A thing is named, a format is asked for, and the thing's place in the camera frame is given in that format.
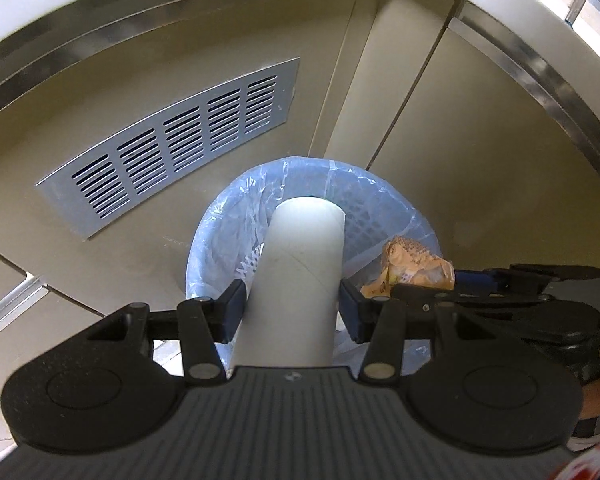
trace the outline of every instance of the trash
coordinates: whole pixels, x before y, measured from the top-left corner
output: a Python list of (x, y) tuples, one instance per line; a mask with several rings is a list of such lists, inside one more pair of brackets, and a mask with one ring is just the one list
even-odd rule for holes
[(453, 265), (436, 256), (416, 240), (394, 237), (382, 248), (382, 271), (360, 292), (366, 298), (390, 296), (398, 283), (433, 286), (453, 290), (456, 280)]

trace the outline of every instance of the blue plastic bag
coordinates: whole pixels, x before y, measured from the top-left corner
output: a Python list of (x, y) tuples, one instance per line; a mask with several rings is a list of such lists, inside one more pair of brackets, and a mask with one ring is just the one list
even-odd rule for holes
[[(292, 156), (246, 171), (206, 210), (189, 253), (187, 297), (217, 298), (236, 278), (249, 288), (273, 211), (298, 196), (324, 198), (344, 211), (343, 277), (356, 286), (378, 277), (382, 246), (395, 235), (440, 256), (427, 219), (389, 183), (343, 162)], [(225, 364), (230, 349), (219, 348)]]

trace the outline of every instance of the white cylindrical pole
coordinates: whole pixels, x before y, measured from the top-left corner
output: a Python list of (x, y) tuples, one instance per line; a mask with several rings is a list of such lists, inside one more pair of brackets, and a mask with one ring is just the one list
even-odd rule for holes
[(293, 198), (276, 208), (231, 368), (331, 365), (344, 216), (321, 198)]

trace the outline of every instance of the screw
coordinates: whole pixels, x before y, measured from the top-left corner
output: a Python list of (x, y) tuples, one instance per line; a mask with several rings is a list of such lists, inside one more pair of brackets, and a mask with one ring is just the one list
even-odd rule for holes
[(189, 375), (194, 379), (208, 381), (220, 375), (220, 368), (213, 363), (199, 363), (189, 368)]
[(376, 380), (389, 379), (395, 374), (395, 368), (387, 363), (371, 363), (364, 371), (368, 378)]

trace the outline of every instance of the air vent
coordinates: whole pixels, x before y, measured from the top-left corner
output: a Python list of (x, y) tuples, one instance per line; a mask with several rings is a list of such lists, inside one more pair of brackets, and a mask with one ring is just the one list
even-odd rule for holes
[(151, 195), (286, 121), (299, 59), (227, 81), (113, 134), (38, 189), (88, 238)]

